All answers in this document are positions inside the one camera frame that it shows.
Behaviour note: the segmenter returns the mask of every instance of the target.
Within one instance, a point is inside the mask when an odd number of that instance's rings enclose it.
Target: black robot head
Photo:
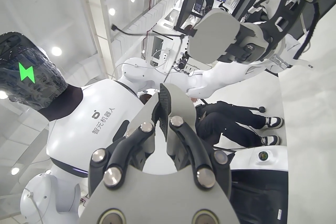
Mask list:
[[[0,35],[0,90],[11,101],[40,110],[67,87],[55,65],[26,36]]]

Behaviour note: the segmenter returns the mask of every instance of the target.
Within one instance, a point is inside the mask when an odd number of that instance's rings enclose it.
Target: serial number sticker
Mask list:
[[[277,212],[277,219],[281,220],[281,214],[282,214],[282,210],[278,210]]]

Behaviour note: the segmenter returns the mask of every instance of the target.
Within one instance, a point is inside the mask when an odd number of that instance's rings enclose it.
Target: sneaker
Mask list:
[[[261,137],[263,146],[280,145],[280,137],[277,135]]]
[[[261,129],[272,129],[272,128],[280,128],[284,123],[281,117],[265,117],[266,123]]]

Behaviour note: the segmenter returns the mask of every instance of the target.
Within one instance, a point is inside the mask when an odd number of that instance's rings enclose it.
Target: person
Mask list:
[[[151,97],[150,94],[143,95],[145,95],[143,97],[145,102]],[[195,98],[191,98],[191,100],[193,102],[197,101]],[[260,130],[276,129],[283,124],[281,117],[265,117],[253,114],[245,107],[235,106],[223,101],[196,106],[196,115],[195,128],[197,135],[212,146],[219,143],[221,135],[246,148],[280,144],[279,136],[260,137],[251,129],[242,127],[238,123]]]
[[[144,93],[144,94],[141,94],[141,95],[140,95],[139,99],[140,99],[140,101],[141,101],[143,104],[145,104],[145,103],[148,102],[148,100],[150,99],[150,97],[151,97],[151,94]]]

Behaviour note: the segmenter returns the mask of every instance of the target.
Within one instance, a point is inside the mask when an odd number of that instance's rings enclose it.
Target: robot logo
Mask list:
[[[93,119],[97,119],[97,118],[99,118],[100,113],[99,113],[99,112],[96,112],[96,110],[95,110],[94,112],[95,112],[95,113],[92,115],[92,118],[93,118]]]

